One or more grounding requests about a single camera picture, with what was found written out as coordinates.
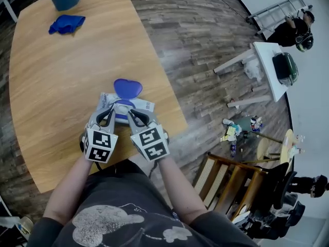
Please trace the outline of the wet wipe pack purple lid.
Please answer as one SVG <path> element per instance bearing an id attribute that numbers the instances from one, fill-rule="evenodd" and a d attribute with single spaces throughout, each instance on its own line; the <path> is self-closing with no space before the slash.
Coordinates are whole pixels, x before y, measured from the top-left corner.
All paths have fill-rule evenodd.
<path id="1" fill-rule="evenodd" d="M 114 82 L 114 94 L 102 92 L 96 110 L 102 108 L 110 108 L 112 105 L 114 110 L 116 104 L 126 105 L 131 109 L 145 109 L 151 112 L 154 111 L 155 104 L 139 99 L 138 96 L 142 92 L 142 84 L 138 81 L 117 79 Z M 128 124 L 127 114 L 116 113 L 115 122 Z"/>

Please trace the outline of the black backpack green trim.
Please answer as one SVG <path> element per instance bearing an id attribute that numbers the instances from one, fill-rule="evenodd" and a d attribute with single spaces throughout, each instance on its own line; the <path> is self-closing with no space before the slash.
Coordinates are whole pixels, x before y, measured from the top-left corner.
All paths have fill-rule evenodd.
<path id="1" fill-rule="evenodd" d="M 314 38 L 312 33 L 296 37 L 296 48 L 301 52 L 310 50 L 313 44 Z"/>

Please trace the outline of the dark green bag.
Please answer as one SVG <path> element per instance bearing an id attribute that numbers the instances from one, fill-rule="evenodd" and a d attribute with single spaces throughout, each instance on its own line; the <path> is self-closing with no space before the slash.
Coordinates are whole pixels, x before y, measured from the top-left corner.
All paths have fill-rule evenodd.
<path id="1" fill-rule="evenodd" d="M 292 86 L 298 79 L 298 68 L 292 56 L 287 52 L 277 53 L 272 58 L 278 81 L 286 86 Z"/>

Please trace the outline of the white plastic bag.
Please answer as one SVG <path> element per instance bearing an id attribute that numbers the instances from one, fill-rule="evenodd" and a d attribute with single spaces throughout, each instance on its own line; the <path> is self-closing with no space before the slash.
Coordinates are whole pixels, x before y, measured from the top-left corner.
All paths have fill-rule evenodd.
<path id="1" fill-rule="evenodd" d="M 257 82 L 262 80 L 262 71 L 258 59 L 250 60 L 244 64 L 244 73 L 249 79 L 256 79 Z"/>

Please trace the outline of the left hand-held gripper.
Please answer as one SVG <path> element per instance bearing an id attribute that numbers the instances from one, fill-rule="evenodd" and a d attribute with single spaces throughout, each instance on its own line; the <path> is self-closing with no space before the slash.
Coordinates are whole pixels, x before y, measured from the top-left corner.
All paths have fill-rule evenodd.
<path id="1" fill-rule="evenodd" d="M 102 130 L 87 127 L 82 137 L 85 159 L 97 163 L 107 163 L 114 151 L 118 136 L 114 133 L 116 112 L 112 108 L 96 110 L 89 118 L 89 124 L 99 124 L 105 117 L 107 120 Z"/>

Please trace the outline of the wooden cane chair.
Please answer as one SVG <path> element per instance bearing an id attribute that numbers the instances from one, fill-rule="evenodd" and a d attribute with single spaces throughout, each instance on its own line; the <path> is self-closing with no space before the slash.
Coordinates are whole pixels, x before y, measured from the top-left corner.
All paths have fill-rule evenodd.
<path id="1" fill-rule="evenodd" d="M 230 166 L 230 160 L 208 152 L 194 181 L 194 189 L 209 208 Z"/>
<path id="2" fill-rule="evenodd" d="M 267 174 L 262 168 L 235 165 L 214 210 L 226 215 L 231 221 L 248 212 Z"/>

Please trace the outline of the black office chair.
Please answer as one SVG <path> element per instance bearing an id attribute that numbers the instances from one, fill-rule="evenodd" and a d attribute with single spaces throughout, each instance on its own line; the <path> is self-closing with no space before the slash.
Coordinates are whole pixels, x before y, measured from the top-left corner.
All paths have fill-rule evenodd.
<path id="1" fill-rule="evenodd" d="M 273 196 L 272 205 L 274 209 L 279 210 L 283 207 L 285 194 L 296 174 L 297 174 L 296 171 L 290 171 L 286 173 L 283 177 L 283 180 L 278 183 L 276 189 L 274 190 L 274 196 Z"/>

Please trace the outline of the rubbish pile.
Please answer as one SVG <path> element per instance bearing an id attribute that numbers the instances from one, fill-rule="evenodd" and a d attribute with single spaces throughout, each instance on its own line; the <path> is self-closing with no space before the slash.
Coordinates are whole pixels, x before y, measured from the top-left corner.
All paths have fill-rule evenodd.
<path id="1" fill-rule="evenodd" d="M 253 126 L 253 131 L 251 132 L 260 132 L 261 128 L 263 127 L 262 124 L 262 117 L 254 116 L 255 117 L 255 123 Z M 222 121 L 222 124 L 227 126 L 226 133 L 223 137 L 221 137 L 221 141 L 234 141 L 236 138 L 243 132 L 247 131 L 242 131 L 242 128 L 236 123 L 236 120 L 230 120 L 224 118 Z"/>

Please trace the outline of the pale round container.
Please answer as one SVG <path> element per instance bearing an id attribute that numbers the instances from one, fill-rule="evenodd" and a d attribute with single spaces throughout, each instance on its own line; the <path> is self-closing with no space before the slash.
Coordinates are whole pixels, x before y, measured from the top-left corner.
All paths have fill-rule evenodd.
<path id="1" fill-rule="evenodd" d="M 17 229 L 20 231 L 22 236 L 27 241 L 29 240 L 29 237 L 31 235 L 31 231 L 33 229 L 33 226 L 34 226 L 34 223 L 27 216 L 24 216 L 24 217 L 20 218 L 19 221 L 16 223 Z"/>

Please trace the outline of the black bag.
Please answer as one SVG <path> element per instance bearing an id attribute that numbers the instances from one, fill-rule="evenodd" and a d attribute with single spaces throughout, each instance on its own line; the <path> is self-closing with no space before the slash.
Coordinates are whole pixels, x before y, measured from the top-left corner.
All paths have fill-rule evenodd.
<path id="1" fill-rule="evenodd" d="M 298 201 L 295 204 L 294 209 L 289 212 L 289 216 L 285 226 L 291 227 L 297 225 L 298 222 L 301 220 L 304 212 L 305 212 L 305 205 L 303 205 L 300 201 Z"/>

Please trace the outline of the grey ladder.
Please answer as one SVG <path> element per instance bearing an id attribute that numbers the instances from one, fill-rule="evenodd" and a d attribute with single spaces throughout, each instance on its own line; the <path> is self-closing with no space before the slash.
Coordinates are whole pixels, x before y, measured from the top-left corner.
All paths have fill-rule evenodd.
<path id="1" fill-rule="evenodd" d="M 283 23 L 286 16 L 294 18 L 299 16 L 299 13 L 312 8 L 313 5 L 304 0 L 283 0 L 247 16 L 245 20 L 248 23 L 256 23 L 259 29 L 257 35 L 267 36 Z"/>

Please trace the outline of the person's left forearm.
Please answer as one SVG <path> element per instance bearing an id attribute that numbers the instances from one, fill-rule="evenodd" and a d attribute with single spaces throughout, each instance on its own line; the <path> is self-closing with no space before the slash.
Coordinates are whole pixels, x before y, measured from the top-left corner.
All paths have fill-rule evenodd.
<path id="1" fill-rule="evenodd" d="M 93 162 L 81 156 L 53 190 L 43 217 L 65 225 L 73 217 Z"/>

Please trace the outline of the round wooden table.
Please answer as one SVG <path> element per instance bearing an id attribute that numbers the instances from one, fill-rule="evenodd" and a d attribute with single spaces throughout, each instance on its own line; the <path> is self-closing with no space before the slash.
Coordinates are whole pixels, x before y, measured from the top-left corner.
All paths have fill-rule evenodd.
<path id="1" fill-rule="evenodd" d="M 256 164 L 256 163 L 268 163 L 279 161 L 280 164 L 289 163 L 293 160 L 293 155 L 290 154 L 294 144 L 297 143 L 297 139 L 292 129 L 287 130 L 283 140 L 275 139 L 270 136 L 266 136 L 259 132 L 250 132 L 257 136 L 261 136 L 257 147 L 257 159 L 254 161 L 242 161 L 243 164 Z M 281 145 L 281 151 L 278 153 L 268 153 L 270 147 L 270 141 Z"/>

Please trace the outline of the person's right forearm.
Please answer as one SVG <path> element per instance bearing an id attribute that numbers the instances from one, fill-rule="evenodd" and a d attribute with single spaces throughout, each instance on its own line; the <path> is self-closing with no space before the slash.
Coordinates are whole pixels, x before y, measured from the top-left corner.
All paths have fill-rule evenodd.
<path id="1" fill-rule="evenodd" d="M 190 224 L 208 211 L 171 157 L 161 159 L 158 166 L 169 200 L 182 222 Z"/>

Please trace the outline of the white table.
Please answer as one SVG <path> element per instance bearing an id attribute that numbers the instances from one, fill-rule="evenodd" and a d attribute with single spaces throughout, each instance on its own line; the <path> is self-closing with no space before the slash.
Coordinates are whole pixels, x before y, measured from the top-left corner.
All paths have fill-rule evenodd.
<path id="1" fill-rule="evenodd" d="M 253 103 L 263 101 L 278 102 L 282 96 L 286 93 L 288 87 L 282 85 L 277 78 L 276 70 L 272 61 L 272 58 L 281 54 L 282 50 L 277 43 L 266 42 L 254 42 L 250 45 L 250 48 L 231 60 L 216 67 L 213 72 L 215 74 L 225 70 L 226 68 L 240 62 L 246 64 L 252 60 L 258 60 L 261 71 L 265 74 L 266 83 L 261 86 L 253 87 L 252 92 L 266 91 L 263 95 L 257 95 L 252 98 L 246 98 L 243 100 L 231 101 L 227 103 L 227 107 L 237 107 L 242 105 L 250 105 Z"/>

